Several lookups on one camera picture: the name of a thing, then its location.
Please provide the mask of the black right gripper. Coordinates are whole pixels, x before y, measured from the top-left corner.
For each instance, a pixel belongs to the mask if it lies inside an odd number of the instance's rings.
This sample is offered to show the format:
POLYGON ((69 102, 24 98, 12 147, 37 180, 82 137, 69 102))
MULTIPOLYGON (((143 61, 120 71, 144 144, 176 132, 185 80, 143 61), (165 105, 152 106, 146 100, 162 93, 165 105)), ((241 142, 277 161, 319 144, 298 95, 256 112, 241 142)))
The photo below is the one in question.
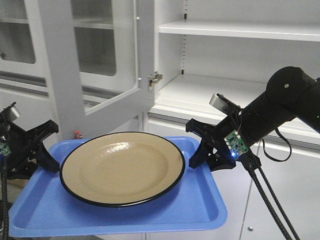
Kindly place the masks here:
POLYGON ((202 138, 197 150, 189 159, 190 168, 197 168, 206 162, 212 172, 231 170, 236 167, 236 162, 248 161, 250 147, 241 134, 238 113, 230 111, 216 126, 193 118, 185 124, 187 133, 202 138), (213 147, 205 140, 214 140, 213 147))

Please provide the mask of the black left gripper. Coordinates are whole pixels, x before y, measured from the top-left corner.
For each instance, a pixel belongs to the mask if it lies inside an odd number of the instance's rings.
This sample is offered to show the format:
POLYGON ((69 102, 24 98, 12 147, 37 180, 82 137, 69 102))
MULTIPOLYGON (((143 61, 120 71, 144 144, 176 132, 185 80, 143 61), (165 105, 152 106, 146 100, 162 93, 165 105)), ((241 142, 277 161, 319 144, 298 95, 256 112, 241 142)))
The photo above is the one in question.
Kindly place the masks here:
POLYGON ((51 173, 60 171, 60 164, 47 151, 42 140, 58 133, 53 120, 24 130, 12 121, 0 118, 0 142, 7 145, 7 177, 10 180, 29 180, 38 166, 51 173))

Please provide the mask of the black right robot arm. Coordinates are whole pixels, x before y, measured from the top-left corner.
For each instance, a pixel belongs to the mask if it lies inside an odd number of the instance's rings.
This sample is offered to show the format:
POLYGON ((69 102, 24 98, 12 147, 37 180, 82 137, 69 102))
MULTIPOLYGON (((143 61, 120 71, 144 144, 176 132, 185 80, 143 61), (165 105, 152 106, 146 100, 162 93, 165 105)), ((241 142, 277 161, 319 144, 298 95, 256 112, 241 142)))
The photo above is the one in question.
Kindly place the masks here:
POLYGON ((252 153, 253 144, 294 118, 320 131, 320 81, 299 67, 287 66, 274 73, 266 90, 245 108, 219 93, 209 103, 226 117, 216 126, 195 119, 187 122, 185 130, 201 137, 189 159, 193 169, 204 162, 211 171, 234 168, 236 161, 252 153))

